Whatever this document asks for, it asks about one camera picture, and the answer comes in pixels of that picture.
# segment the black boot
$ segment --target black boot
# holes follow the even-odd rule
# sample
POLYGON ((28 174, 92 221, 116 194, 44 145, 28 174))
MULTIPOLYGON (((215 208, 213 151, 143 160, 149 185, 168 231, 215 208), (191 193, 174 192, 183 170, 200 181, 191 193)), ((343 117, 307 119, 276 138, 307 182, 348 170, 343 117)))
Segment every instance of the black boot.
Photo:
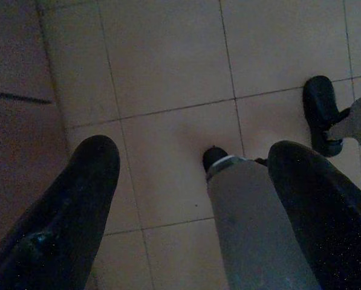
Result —
POLYGON ((206 173, 209 171, 212 164, 217 162, 219 159, 226 157, 228 154, 225 150, 219 147, 211 147, 203 154, 203 167, 206 173))
POLYGON ((305 118, 310 131, 312 149, 325 157, 340 153, 343 140, 328 140, 325 134, 334 123, 340 121, 335 93, 331 81, 324 76, 312 77, 304 86, 303 103, 305 118))

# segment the pant leg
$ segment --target pant leg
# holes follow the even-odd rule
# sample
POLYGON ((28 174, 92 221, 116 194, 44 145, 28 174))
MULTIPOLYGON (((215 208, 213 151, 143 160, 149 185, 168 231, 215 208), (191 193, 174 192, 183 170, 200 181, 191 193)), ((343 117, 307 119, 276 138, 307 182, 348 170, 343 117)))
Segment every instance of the pant leg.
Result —
POLYGON ((268 176, 254 161, 208 181, 230 289, 320 289, 268 176))

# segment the tile grout line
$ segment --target tile grout line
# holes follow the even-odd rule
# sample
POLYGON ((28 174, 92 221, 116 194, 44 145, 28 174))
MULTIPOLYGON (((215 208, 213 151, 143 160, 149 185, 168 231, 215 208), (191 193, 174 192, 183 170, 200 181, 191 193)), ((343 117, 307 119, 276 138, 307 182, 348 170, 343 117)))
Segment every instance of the tile grout line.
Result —
POLYGON ((113 236, 115 234, 129 234, 129 233, 135 233, 137 231, 141 231, 140 228, 137 228, 135 230, 125 230, 125 231, 115 231, 114 233, 104 233, 104 237, 113 236))
POLYGON ((67 118, 65 116, 65 113, 62 112, 61 100, 59 98, 59 94, 58 94, 58 90, 57 90, 57 82, 56 82, 56 78, 54 77, 53 68, 51 66, 51 57, 50 57, 50 53, 49 53, 49 43, 48 43, 48 40, 47 40, 47 35, 46 35, 46 32, 45 32, 45 25, 44 25, 44 12, 40 8, 40 5, 39 5, 38 1, 35 1, 35 9, 36 9, 36 14, 38 16, 39 28, 41 30, 41 41, 42 41, 44 52, 45 52, 45 58, 46 58, 46 62, 47 62, 48 73, 50 75, 51 88, 52 88, 53 93, 54 93, 54 100, 53 100, 54 102, 53 102, 53 104, 55 104, 55 106, 57 107, 58 113, 59 113, 59 117, 60 117, 60 120, 61 120, 60 126, 62 127, 62 131, 63 131, 63 134, 64 134, 63 138, 64 138, 64 141, 65 141, 66 156, 67 156, 67 158, 69 158, 70 157, 70 149, 69 149, 69 145, 68 145, 67 118))
MULTIPOLYGON (((347 41, 348 63, 350 65, 352 94, 353 94, 354 101, 356 101, 355 84, 354 84, 352 61, 351 61, 350 36, 348 35, 348 23, 347 23, 347 12, 346 12, 345 0, 343 0, 343 12, 344 12, 345 37, 346 37, 346 41, 347 41)), ((360 148, 360 146, 358 147, 358 151, 359 151, 360 177, 361 177, 361 148, 360 148)))
POLYGON ((156 225, 156 226, 153 226, 153 227, 146 227, 143 229, 143 231, 146 231, 146 230, 154 230, 156 228, 165 228, 165 227, 173 227, 173 226, 176 226, 176 225, 184 225, 184 224, 191 224, 193 222, 202 222, 202 221, 208 221, 210 219, 214 219, 214 217, 204 217, 202 219, 193 219, 191 221, 185 221, 185 222, 174 222, 172 224, 166 224, 166 225, 156 225))
POLYGON ((202 219, 193 219, 193 220, 184 221, 184 222, 174 222, 172 224, 165 224, 165 225, 155 225, 153 227, 138 228, 138 229, 135 229, 135 230, 116 231, 115 233, 106 233, 106 234, 104 234, 104 236, 113 236, 113 235, 116 235, 116 234, 135 233, 137 231, 144 232, 146 230, 154 230, 156 228, 166 228, 166 227, 173 227, 173 226, 176 226, 176 225, 192 224, 193 222, 209 221, 211 219, 214 219, 214 217, 212 216, 212 217, 205 217, 205 218, 202 218, 202 219))
MULTIPOLYGON (((344 78, 344 79, 333 80, 332 82, 336 83, 336 82, 342 82, 342 81, 346 81, 346 80, 359 79, 359 78, 361 78, 361 76, 357 76, 357 77, 353 77, 353 78, 347 77, 347 78, 344 78)), ((146 116, 150 116, 150 115, 162 114, 162 113, 173 112, 173 111, 180 111, 180 110, 183 110, 183 109, 192 109, 192 108, 197 108, 197 107, 201 107, 201 106, 207 106, 207 105, 213 105, 213 104, 233 101, 233 100, 236 100, 236 99, 240 100, 240 99, 243 99, 243 98, 252 98, 252 97, 268 95, 268 94, 275 94, 277 92, 292 91, 292 90, 295 90, 295 89, 302 89, 302 88, 303 88, 302 86, 295 86, 295 87, 292 87, 292 88, 279 89, 279 90, 276 90, 276 91, 260 92, 260 93, 257 93, 257 94, 244 95, 242 97, 237 97, 237 98, 228 98, 228 99, 225 99, 225 100, 209 101, 209 102, 206 102, 206 103, 200 103, 200 104, 196 104, 196 105, 183 106, 183 107, 172 108, 172 109, 167 109, 167 110, 162 110, 162 111, 155 111, 155 112, 149 112, 149 113, 144 113, 144 114, 137 114, 137 115, 127 116, 127 117, 120 117, 120 118, 115 118, 115 119, 110 119, 110 120, 100 121, 100 122, 95 122, 95 123, 87 123, 87 124, 85 123, 85 124, 80 124, 80 125, 67 126, 67 129, 68 130, 73 130, 73 129, 77 129, 77 128, 80 128, 80 127, 89 127, 89 126, 107 124, 107 123, 111 123, 111 122, 115 122, 115 121, 129 120, 129 119, 138 118, 138 117, 146 117, 146 116)))
POLYGON ((242 138, 241 122, 240 122, 240 120, 239 120, 238 104, 237 104, 237 102, 236 102, 236 94, 235 94, 235 85, 234 85, 233 70, 232 70, 232 66, 231 66, 229 46, 227 45, 226 27, 225 27, 225 25, 224 25, 222 2, 221 2, 221 0, 218 0, 218 2, 219 2, 220 18, 221 18, 221 22, 222 22, 224 44, 225 44, 225 47, 226 47, 227 62, 228 62, 228 64, 229 64, 231 87, 232 87, 232 90, 233 90, 236 120, 237 120, 237 122, 238 122, 239 138, 241 139, 242 155, 245 156, 245 150, 244 150, 243 138, 242 138))
POLYGON ((350 37, 348 35, 347 13, 346 13, 346 8, 345 8, 345 0, 343 0, 343 12, 344 12, 345 38, 347 41, 348 64, 350 65, 350 77, 351 77, 351 82, 352 82, 352 88, 354 89, 351 51, 350 51, 350 37))
MULTIPOLYGON (((96 0, 96 5, 97 5, 98 13, 99 13, 99 16, 100 16, 102 37, 103 37, 103 41, 104 41, 104 45, 105 45, 106 58, 107 58, 108 67, 109 67, 109 73, 111 75, 111 80, 112 80, 112 87, 113 87, 115 103, 117 105, 117 112, 118 112, 119 117, 120 117, 119 101, 117 99, 117 90, 116 90, 115 80, 114 80, 114 77, 113 77, 112 66, 111 66, 111 62, 110 62, 110 58, 109 58, 109 50, 108 50, 108 45, 106 43, 105 28, 104 28, 104 24, 103 24, 103 18, 102 18, 102 13, 101 13, 99 0, 96 0)), ((131 173, 132 170, 131 170, 131 166, 130 166, 130 162, 129 162, 129 153, 128 153, 128 147, 126 145, 125 130, 124 130, 124 125, 123 125, 123 120, 122 119, 120 119, 120 127, 121 127, 121 134, 122 134, 123 142, 124 142, 124 148, 125 148, 125 158, 126 158, 126 162, 127 162, 127 165, 128 165, 128 174, 129 174, 129 177, 131 179, 133 198, 134 198, 134 202, 135 202, 135 205, 136 205, 138 222, 140 224, 140 232, 141 232, 141 235, 142 235, 142 238, 143 238, 143 244, 144 244, 144 250, 145 250, 145 258, 146 258, 146 261, 148 263, 149 278, 151 280, 152 290, 155 290, 154 279, 153 279, 153 275, 152 275, 152 266, 151 266, 151 261, 149 260, 148 246, 147 246, 147 243, 146 243, 146 239, 145 239, 145 235, 144 235, 144 231, 143 231, 143 227, 142 227, 142 223, 141 223, 140 208, 138 206, 138 202, 137 202, 137 199, 136 199, 134 180, 133 180, 132 173, 131 173)))

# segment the foot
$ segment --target foot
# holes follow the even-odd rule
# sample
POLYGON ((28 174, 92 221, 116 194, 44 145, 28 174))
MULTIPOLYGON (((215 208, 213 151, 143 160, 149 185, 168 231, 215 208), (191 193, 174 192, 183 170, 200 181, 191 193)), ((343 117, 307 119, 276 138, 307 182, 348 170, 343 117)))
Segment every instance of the foot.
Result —
POLYGON ((339 154, 343 140, 328 140, 325 134, 340 118, 331 81, 324 76, 308 80, 304 86, 303 103, 313 150, 325 157, 339 154))
POLYGON ((206 173, 209 171, 212 164, 217 162, 219 159, 226 157, 228 154, 225 150, 219 147, 211 147, 203 154, 203 167, 206 173))

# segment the tiled floor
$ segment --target tiled floor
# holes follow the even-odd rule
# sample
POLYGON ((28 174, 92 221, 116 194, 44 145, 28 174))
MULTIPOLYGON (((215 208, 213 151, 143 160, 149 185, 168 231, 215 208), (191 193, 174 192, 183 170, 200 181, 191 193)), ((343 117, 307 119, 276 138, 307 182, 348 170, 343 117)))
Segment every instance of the tiled floor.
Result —
MULTIPOLYGON (((103 289, 227 289, 201 154, 310 145, 306 79, 361 97, 361 0, 39 0, 70 150, 110 136, 119 186, 103 289)), ((361 188, 361 148, 331 159, 361 188)))

